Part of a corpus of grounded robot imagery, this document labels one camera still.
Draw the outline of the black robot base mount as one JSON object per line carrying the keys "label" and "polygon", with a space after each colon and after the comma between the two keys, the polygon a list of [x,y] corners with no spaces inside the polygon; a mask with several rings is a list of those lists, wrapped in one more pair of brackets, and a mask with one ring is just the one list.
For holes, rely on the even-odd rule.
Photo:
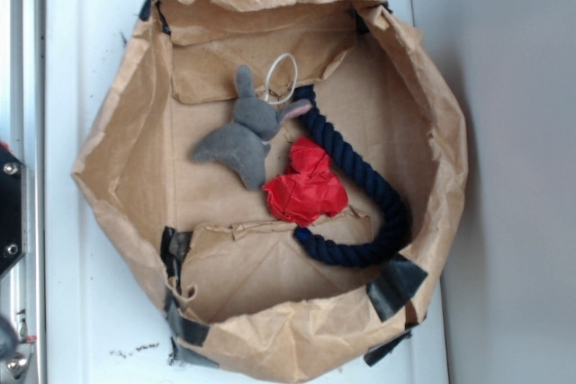
{"label": "black robot base mount", "polygon": [[27,245],[25,222],[25,165],[1,142],[1,278],[22,259]]}

